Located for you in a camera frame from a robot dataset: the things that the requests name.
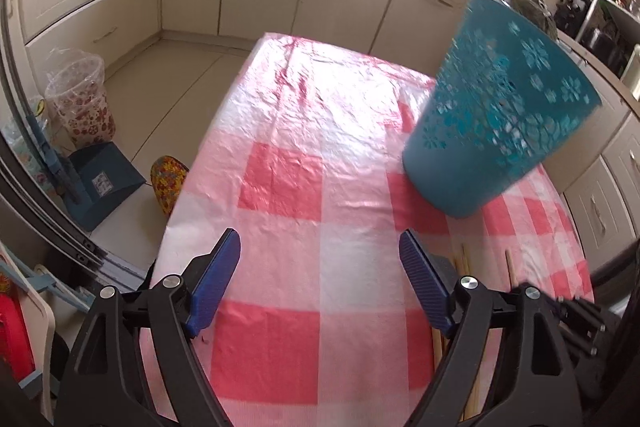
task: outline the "trash can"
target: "trash can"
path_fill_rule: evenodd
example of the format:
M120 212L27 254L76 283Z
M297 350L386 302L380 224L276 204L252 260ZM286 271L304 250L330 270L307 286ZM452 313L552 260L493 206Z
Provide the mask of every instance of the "trash can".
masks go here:
M470 0L402 163L452 217L475 213L601 105L560 47L498 0Z
M111 141L116 127L104 88L102 57L80 50L54 50L45 67L45 98L76 148Z

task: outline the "bolt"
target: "bolt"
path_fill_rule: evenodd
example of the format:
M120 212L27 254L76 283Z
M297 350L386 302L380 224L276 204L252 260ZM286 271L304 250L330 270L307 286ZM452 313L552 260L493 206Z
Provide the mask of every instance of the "bolt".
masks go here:
M180 284L180 280L179 275L168 275L162 280L162 286L165 288L175 288Z
M116 295L116 288L113 286L105 286L100 290L100 297L103 299L110 299L114 295Z
M467 290L473 290L475 288L478 288L478 279L466 276L460 279L460 284L462 284L462 286Z
M533 299L534 301L540 299L540 290L538 290L538 288L533 288L533 286L529 286L526 290L524 290L524 294L529 297L529 299Z

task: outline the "sticker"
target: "sticker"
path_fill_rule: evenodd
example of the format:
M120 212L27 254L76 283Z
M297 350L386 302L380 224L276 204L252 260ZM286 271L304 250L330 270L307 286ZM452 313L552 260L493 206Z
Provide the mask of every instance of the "sticker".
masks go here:
M95 190L97 190L100 197L106 196L113 190L113 184L110 179L108 179L107 175L102 171L98 174L93 180L91 180L94 184Z

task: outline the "plastic tablecloth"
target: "plastic tablecloth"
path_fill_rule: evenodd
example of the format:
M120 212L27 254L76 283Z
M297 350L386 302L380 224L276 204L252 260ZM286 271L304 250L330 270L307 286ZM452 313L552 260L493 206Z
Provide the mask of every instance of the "plastic tablecloth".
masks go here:
M489 288L515 276L591 297L567 210L542 167L467 219L421 198L403 144L435 80L302 38L258 42L218 111L162 240L153 283L209 253L227 227L242 253L213 324L194 340L236 427L402 426L433 374L431 330L398 238L459 255ZM497 356L490 336L486 395ZM158 412L174 417L149 335Z

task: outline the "kitchen counter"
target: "kitchen counter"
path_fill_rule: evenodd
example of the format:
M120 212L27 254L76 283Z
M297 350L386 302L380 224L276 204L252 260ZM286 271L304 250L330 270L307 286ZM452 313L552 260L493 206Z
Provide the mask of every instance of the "kitchen counter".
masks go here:
M626 104L636 114L636 117L640 119L640 102L634 98L631 94L631 90L626 87L620 79L609 70L595 55L588 51L585 47L578 44L568 35L558 32L559 39L567 44L576 54L580 55L586 60L593 69L598 71L600 75L609 83L613 89L615 89L620 97L622 97Z

